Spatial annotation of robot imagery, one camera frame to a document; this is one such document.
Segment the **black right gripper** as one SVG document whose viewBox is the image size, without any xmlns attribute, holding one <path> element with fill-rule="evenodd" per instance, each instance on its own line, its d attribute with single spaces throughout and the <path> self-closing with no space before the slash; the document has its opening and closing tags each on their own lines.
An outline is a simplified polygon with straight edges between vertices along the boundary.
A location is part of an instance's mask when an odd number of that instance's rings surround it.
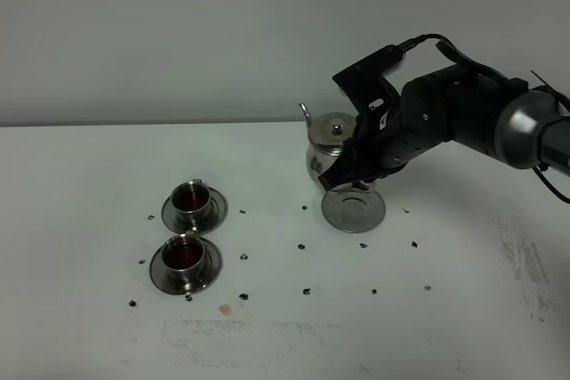
<svg viewBox="0 0 570 380">
<path fill-rule="evenodd" d="M 326 191 L 350 182 L 373 181 L 402 170 L 407 162 L 393 160 L 389 149 L 403 147 L 414 132 L 414 83 L 398 93 L 381 76 L 390 48 L 403 51 L 409 44 L 388 45 L 338 72 L 333 81 L 358 111 L 352 138 L 334 164 L 318 177 Z"/>
</svg>

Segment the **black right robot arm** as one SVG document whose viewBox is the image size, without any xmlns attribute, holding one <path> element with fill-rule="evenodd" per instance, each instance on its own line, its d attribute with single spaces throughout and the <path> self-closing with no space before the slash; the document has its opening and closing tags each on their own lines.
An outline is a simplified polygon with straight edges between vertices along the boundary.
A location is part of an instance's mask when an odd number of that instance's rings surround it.
<svg viewBox="0 0 570 380">
<path fill-rule="evenodd" d="M 448 141 L 516 169 L 569 172 L 569 100 L 460 57 L 397 91 L 385 74 L 408 44 L 388 45 L 333 80 L 358 111 L 353 136 L 319 176 L 325 190 L 372 182 Z"/>
</svg>

